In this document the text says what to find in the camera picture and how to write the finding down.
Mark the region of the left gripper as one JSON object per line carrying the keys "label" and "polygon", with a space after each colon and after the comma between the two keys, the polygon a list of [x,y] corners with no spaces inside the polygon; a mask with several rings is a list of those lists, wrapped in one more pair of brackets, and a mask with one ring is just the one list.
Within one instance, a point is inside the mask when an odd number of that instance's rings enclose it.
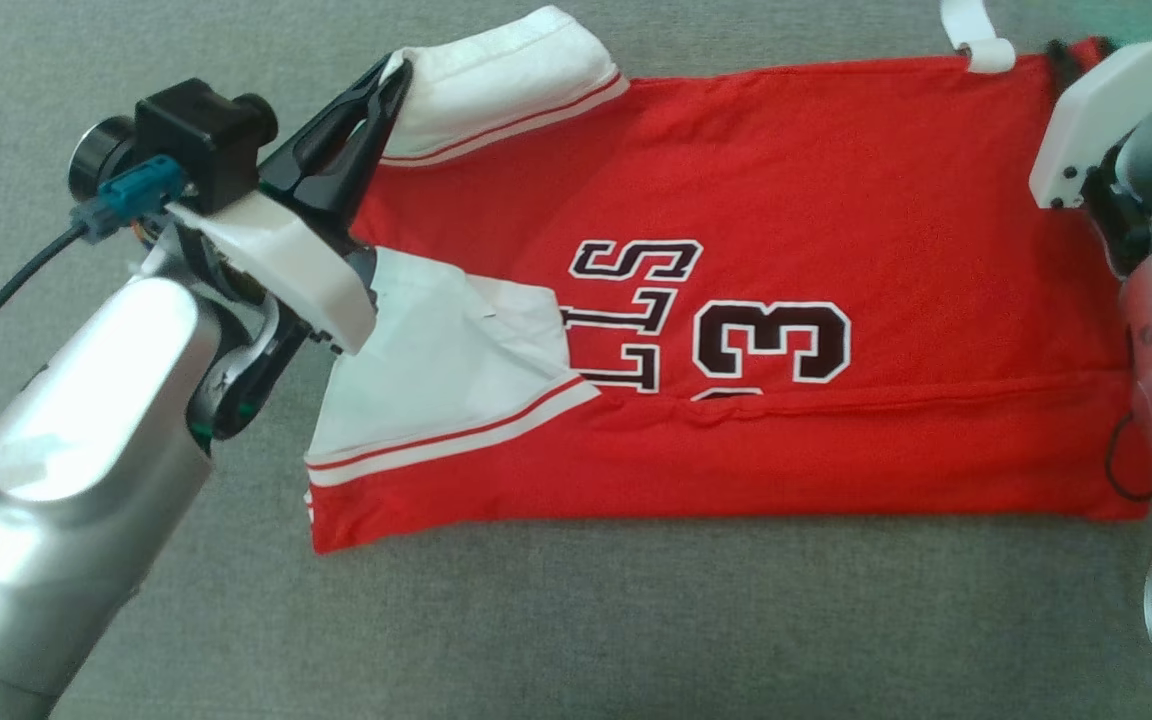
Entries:
{"label": "left gripper", "polygon": [[349,237],[412,79],[410,61],[401,58],[392,68],[380,60],[271,152],[259,168],[262,187],[285,190],[285,205],[259,190],[210,215],[182,200],[169,205],[233,268],[346,355],[361,351],[374,332],[376,309],[361,274],[323,238]]}

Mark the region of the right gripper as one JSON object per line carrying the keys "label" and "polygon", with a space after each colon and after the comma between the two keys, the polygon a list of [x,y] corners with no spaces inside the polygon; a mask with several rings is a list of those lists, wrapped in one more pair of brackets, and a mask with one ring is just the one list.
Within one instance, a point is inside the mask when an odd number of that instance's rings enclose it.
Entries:
{"label": "right gripper", "polygon": [[1044,58],[1059,99],[1028,187],[1039,209],[1079,209],[1085,172],[1152,113],[1152,41],[1120,47],[1079,79],[1064,41],[1047,41]]}

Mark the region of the red Bulls basketball jersey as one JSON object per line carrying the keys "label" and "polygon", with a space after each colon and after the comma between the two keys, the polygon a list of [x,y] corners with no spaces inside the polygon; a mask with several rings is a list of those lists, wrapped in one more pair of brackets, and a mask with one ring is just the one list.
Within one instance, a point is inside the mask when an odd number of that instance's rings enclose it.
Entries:
{"label": "red Bulls basketball jersey", "polygon": [[1041,55],[627,76],[556,6],[393,55],[319,553],[509,520],[1134,521],[1117,279],[1026,187]]}

